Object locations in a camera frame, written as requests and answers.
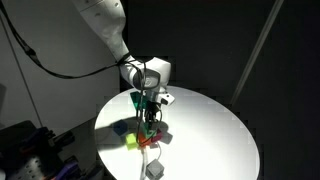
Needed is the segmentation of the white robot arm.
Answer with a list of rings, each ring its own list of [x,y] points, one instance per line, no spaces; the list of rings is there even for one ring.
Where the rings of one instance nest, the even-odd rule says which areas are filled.
[[[171,64],[153,57],[147,62],[135,59],[124,41],[126,15],[120,0],[71,0],[88,26],[106,44],[118,64],[122,78],[147,99],[144,121],[155,130],[157,113],[162,105],[171,105],[175,98],[167,92]]]

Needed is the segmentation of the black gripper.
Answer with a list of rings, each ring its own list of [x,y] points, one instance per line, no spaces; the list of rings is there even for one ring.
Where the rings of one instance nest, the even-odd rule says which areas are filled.
[[[157,102],[146,101],[144,112],[144,126],[149,128],[150,131],[156,131],[158,129],[159,121],[157,113],[161,110],[161,104]]]

